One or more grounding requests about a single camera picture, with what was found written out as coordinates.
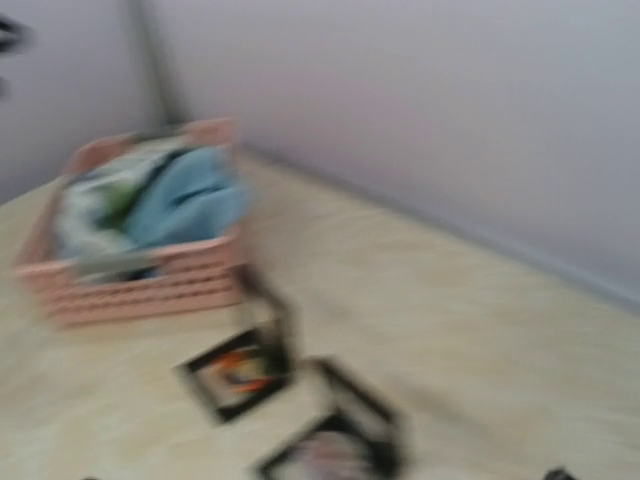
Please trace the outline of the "light blue printed t-shirt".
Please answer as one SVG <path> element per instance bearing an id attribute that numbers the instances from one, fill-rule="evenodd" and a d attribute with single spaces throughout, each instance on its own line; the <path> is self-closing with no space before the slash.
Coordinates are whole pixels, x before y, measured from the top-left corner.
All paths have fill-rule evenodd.
<path id="1" fill-rule="evenodd" d="M 52 222 L 56 253 L 81 263 L 122 260 L 217 239 L 249 205 L 226 148 L 177 139 L 138 144 L 69 180 Z"/>

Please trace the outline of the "black display box orange brooch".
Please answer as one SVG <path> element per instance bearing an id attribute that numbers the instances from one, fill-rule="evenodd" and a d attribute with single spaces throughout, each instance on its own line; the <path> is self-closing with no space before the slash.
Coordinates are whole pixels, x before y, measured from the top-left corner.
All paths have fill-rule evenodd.
<path id="1" fill-rule="evenodd" d="M 292 383 L 292 334 L 290 309 L 275 307 L 268 320 L 253 320 L 237 335 L 179 364 L 176 372 L 213 419 L 232 422 Z"/>

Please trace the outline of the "black display box silver brooch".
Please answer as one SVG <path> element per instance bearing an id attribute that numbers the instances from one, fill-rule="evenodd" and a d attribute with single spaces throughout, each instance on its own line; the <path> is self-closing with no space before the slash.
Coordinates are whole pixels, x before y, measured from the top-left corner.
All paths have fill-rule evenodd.
<path id="1" fill-rule="evenodd" d="M 406 464 L 402 416 L 331 357 L 309 360 L 327 412 L 256 466 L 258 479 L 398 479 Z"/>

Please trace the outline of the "pink plastic basket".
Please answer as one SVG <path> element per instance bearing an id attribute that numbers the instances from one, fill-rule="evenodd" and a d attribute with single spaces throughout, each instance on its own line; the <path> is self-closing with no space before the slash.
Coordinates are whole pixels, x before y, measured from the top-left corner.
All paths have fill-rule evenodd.
<path id="1" fill-rule="evenodd" d="M 64 325 L 169 315 L 236 304 L 236 268 L 246 263 L 244 231 L 236 225 L 217 239 L 171 245 L 143 254 L 155 275 L 134 281 L 90 284 L 85 267 L 54 255 L 53 218 L 63 188 L 57 186 L 16 256 L 14 272 L 45 314 Z"/>

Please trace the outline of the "left aluminium frame post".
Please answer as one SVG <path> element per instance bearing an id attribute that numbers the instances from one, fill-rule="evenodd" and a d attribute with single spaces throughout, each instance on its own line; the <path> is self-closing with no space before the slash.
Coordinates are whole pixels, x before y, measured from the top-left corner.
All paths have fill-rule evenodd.
<path id="1" fill-rule="evenodd" d="M 127 1 L 126 6 L 157 122 L 168 127 L 175 120 L 171 82 L 163 62 L 161 38 L 155 28 L 150 5 L 147 1 L 132 0 Z"/>

